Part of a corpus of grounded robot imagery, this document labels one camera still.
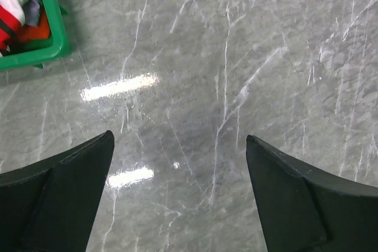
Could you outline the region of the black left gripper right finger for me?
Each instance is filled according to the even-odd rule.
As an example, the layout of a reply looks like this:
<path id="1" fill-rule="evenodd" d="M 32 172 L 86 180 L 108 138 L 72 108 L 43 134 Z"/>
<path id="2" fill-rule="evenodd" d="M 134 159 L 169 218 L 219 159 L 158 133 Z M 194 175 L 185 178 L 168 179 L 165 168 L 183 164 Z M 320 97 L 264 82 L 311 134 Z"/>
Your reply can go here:
<path id="1" fill-rule="evenodd" d="M 268 251 L 377 251 L 377 188 L 290 156 L 256 136 L 246 160 Z"/>

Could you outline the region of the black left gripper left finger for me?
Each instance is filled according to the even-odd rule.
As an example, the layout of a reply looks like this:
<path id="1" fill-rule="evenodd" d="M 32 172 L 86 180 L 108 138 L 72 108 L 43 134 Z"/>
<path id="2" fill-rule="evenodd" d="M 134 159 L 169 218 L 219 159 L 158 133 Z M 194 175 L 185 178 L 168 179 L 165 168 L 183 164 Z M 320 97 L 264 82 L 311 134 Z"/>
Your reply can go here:
<path id="1" fill-rule="evenodd" d="M 85 251 L 114 147 L 108 130 L 2 173 L 1 251 Z"/>

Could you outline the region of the white t-shirt with red print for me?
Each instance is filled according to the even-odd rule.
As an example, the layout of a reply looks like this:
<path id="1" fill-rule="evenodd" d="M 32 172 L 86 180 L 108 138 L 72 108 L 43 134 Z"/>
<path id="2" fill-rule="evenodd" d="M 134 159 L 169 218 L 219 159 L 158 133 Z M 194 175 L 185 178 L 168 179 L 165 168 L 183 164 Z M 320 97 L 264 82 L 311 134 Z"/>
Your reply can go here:
<path id="1" fill-rule="evenodd" d="M 20 0 L 1 0 L 1 57 L 9 54 L 8 42 L 16 36 L 24 22 Z"/>

